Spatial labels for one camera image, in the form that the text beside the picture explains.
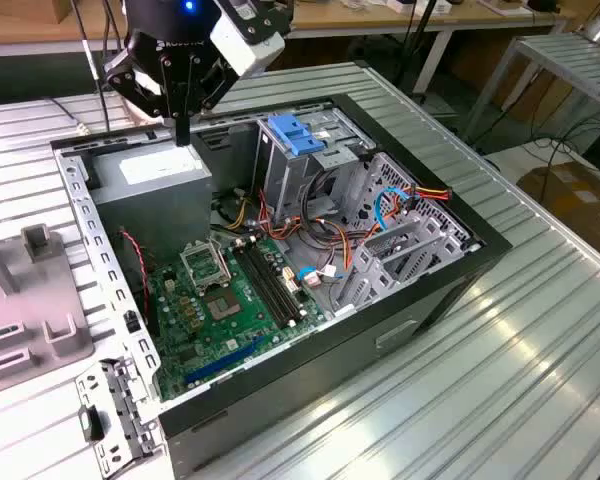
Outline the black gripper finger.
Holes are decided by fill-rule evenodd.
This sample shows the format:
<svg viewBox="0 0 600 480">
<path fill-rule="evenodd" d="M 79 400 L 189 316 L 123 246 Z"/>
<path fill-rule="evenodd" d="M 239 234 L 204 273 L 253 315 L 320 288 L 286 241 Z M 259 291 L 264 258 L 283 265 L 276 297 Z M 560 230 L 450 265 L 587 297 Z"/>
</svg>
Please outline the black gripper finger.
<svg viewBox="0 0 600 480">
<path fill-rule="evenodd" d="M 165 65 L 162 62 L 159 64 L 163 70 Z M 170 90 L 173 84 L 164 70 L 157 93 L 139 81 L 142 72 L 134 68 L 133 57 L 127 50 L 111 58 L 104 66 L 104 73 L 110 87 L 147 116 L 161 118 L 175 144 L 183 145 L 182 108 L 176 91 Z"/>
<path fill-rule="evenodd" d="M 182 118 L 183 146 L 190 144 L 191 121 L 211 110 L 233 84 L 234 70 L 222 57 L 211 63 L 190 57 Z"/>
</svg>

